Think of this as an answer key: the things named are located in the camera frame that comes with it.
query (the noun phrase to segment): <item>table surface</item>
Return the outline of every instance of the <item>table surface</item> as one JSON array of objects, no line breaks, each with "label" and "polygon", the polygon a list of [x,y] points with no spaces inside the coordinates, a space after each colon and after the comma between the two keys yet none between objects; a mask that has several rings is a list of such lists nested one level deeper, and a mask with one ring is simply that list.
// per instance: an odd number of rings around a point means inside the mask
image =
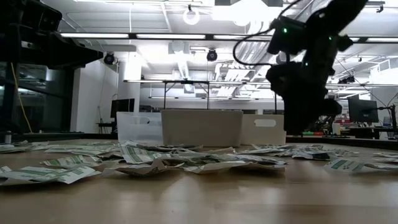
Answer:
[{"label": "table surface", "polygon": [[[361,161],[371,161],[374,152],[388,152],[325,147],[360,152],[361,157],[353,159]],[[66,156],[40,151],[1,154],[0,167],[39,166]],[[153,177],[123,174],[70,185],[0,188],[0,219],[7,224],[397,223],[397,173],[347,174],[325,170],[325,161],[286,160],[284,175],[170,171]]]}]

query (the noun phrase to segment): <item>white plastic container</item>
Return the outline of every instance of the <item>white plastic container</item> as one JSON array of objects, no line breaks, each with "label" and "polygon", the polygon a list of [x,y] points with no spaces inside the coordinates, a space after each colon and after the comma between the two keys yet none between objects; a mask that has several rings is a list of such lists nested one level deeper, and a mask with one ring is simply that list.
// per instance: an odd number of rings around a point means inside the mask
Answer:
[{"label": "white plastic container", "polygon": [[119,141],[162,142],[162,117],[160,113],[117,112]]}]

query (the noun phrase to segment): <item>light fixture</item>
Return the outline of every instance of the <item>light fixture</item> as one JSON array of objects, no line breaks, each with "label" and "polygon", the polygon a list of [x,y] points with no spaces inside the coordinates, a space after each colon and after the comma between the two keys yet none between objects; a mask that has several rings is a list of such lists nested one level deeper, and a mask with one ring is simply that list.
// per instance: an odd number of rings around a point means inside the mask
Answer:
[{"label": "light fixture", "polygon": [[[194,13],[192,18],[188,18],[188,13],[190,12]],[[200,20],[199,11],[197,9],[192,9],[191,5],[188,5],[188,9],[185,10],[184,13],[182,14],[182,19],[188,25],[195,25]]]},{"label": "light fixture", "polygon": [[[214,39],[216,40],[241,40],[245,38],[245,35],[214,35]],[[250,38],[252,41],[270,41],[272,38],[271,35],[260,35],[257,37]]]},{"label": "light fixture", "polygon": [[137,34],[138,39],[205,39],[206,35],[200,34]]},{"label": "light fixture", "polygon": [[[207,100],[207,98],[200,97],[177,97],[177,96],[149,96],[149,99],[159,99],[159,100]],[[274,98],[233,98],[233,97],[209,97],[209,100],[275,100]]]},{"label": "light fixture", "polygon": [[242,85],[246,82],[218,82],[218,81],[210,81],[210,84],[225,84],[225,85]]},{"label": "light fixture", "polygon": [[177,5],[186,5],[186,4],[192,4],[192,5],[202,5],[203,3],[201,1],[176,1],[176,0],[170,0],[170,1],[161,1],[161,0],[146,0],[146,1],[141,1],[141,0],[74,0],[75,2],[97,2],[97,3],[124,3],[124,4],[177,4]]},{"label": "light fixture", "polygon": [[163,83],[162,80],[125,80],[129,83]]},{"label": "light fixture", "polygon": [[397,42],[398,43],[398,38],[388,38],[388,37],[375,38],[375,37],[371,37],[371,38],[368,38],[366,42],[369,42],[369,43],[371,43],[371,42]]},{"label": "light fixture", "polygon": [[97,38],[97,39],[128,39],[129,34],[101,34],[101,33],[62,33],[62,37],[71,38]]}]

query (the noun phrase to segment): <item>wooden table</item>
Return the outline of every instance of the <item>wooden table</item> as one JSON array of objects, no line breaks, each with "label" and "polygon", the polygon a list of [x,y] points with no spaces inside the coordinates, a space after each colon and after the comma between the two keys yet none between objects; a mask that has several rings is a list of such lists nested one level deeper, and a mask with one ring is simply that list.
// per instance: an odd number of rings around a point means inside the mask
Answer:
[{"label": "wooden table", "polygon": [[[368,161],[377,151],[347,149],[361,153],[356,159]],[[0,166],[38,166],[45,159],[64,156],[3,154]],[[146,178],[114,175],[71,185],[2,188],[0,223],[398,222],[398,174],[350,175],[323,169],[325,161],[288,161],[285,175],[172,171]]]}]

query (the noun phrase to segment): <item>window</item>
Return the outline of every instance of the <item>window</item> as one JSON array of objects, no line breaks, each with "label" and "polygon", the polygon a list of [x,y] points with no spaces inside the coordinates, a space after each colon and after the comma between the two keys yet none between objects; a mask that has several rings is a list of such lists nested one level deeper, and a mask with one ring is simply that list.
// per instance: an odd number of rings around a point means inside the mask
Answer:
[{"label": "window", "polygon": [[21,101],[11,64],[0,62],[0,116],[18,125],[23,133],[30,132],[28,122],[34,133],[69,131],[74,71],[50,70],[42,65],[13,66]]},{"label": "window", "polygon": [[43,65],[21,64],[19,81],[56,94],[64,94],[66,72],[51,70]]},{"label": "window", "polygon": [[2,99],[4,97],[4,85],[0,84],[0,111],[2,108]]},{"label": "window", "polygon": [[14,119],[23,132],[28,133],[29,127],[22,106],[34,133],[69,131],[69,127],[64,127],[62,121],[65,103],[63,99],[23,88],[18,89],[18,94],[21,96],[22,105],[18,99]]}]

